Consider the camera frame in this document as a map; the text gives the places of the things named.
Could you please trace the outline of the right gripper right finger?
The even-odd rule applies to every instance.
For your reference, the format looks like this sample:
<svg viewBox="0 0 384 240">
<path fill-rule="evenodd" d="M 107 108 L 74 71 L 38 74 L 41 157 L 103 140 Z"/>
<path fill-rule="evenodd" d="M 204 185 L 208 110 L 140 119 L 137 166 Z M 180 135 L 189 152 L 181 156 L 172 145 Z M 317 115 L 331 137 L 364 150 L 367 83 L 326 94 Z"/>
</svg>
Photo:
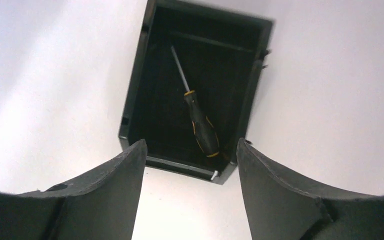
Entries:
<svg viewBox="0 0 384 240">
<path fill-rule="evenodd" d="M 384 196 L 304 176 L 240 139 L 240 185 L 254 240 L 384 240 Z"/>
</svg>

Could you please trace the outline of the black yellow screwdriver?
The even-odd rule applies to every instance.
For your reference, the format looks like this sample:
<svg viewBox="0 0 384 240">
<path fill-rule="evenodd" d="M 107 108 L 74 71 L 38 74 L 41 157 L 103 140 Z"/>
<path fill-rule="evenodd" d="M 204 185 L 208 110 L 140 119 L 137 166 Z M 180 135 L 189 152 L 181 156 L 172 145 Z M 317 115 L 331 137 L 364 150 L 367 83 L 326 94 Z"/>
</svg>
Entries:
<svg viewBox="0 0 384 240">
<path fill-rule="evenodd" d="M 217 133 L 209 118 L 200 107 L 196 91 L 189 88 L 175 47 L 171 45 L 170 50 L 186 90 L 183 98 L 188 106 L 193 135 L 204 155 L 207 158 L 213 158 L 220 153 L 220 144 Z"/>
</svg>

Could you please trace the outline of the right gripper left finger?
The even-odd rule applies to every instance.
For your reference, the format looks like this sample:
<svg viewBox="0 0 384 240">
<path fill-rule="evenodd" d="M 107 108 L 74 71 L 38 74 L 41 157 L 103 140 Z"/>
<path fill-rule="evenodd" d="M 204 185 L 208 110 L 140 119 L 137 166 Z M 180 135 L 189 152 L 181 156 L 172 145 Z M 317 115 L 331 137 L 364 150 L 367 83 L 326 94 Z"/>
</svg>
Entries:
<svg viewBox="0 0 384 240">
<path fill-rule="evenodd" d="M 129 240 L 147 157 L 141 139 L 46 191 L 0 192 L 0 240 Z"/>
</svg>

